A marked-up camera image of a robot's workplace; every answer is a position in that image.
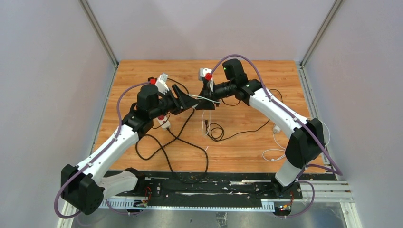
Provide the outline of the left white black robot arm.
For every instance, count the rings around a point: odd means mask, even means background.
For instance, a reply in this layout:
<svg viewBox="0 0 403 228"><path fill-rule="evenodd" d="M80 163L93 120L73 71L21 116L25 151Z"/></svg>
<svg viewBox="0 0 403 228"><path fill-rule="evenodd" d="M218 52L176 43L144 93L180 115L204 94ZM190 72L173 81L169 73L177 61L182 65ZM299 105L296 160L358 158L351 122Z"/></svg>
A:
<svg viewBox="0 0 403 228"><path fill-rule="evenodd" d="M61 171L61 187L54 201L54 209L60 218L66 219L58 210L58 200L63 199L74 206L78 212L86 215L95 212L101 203L124 191L134 196L145 192L142 174L128 168L121 173L105 177L121 155L153 127L154 119L171 113L180 114L199 104L176 85L165 92L156 85L140 83L137 101L132 104L129 113L118 116L119 124L114 133L89 157L77 165L66 165Z"/></svg>

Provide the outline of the white red power strip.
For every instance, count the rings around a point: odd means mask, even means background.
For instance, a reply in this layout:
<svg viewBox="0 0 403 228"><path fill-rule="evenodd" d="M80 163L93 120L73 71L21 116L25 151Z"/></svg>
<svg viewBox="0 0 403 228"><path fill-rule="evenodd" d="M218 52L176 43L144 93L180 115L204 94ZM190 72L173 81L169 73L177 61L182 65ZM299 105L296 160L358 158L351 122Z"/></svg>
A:
<svg viewBox="0 0 403 228"><path fill-rule="evenodd" d="M171 123L169 121L170 116L171 116L170 113L158 116L157 121L159 125L157 126L157 128L162 128L163 130L171 128Z"/></svg>

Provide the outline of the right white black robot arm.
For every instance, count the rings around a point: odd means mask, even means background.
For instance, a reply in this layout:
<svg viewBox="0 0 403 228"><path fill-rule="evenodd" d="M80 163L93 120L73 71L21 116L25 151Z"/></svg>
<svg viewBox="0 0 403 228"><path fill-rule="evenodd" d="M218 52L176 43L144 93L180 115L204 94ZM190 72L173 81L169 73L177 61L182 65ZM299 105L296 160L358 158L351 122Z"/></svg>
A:
<svg viewBox="0 0 403 228"><path fill-rule="evenodd" d="M214 110L220 99L234 96L264 114L285 133L289 139L285 148L286 160L271 185L272 194L284 198L302 170L322 153L325 146L323 125L317 118L309 120L294 112L272 95L260 80L248 79L238 59L229 59L222 66L227 80L219 84L213 81L212 69L199 70L198 79L203 87L196 109Z"/></svg>

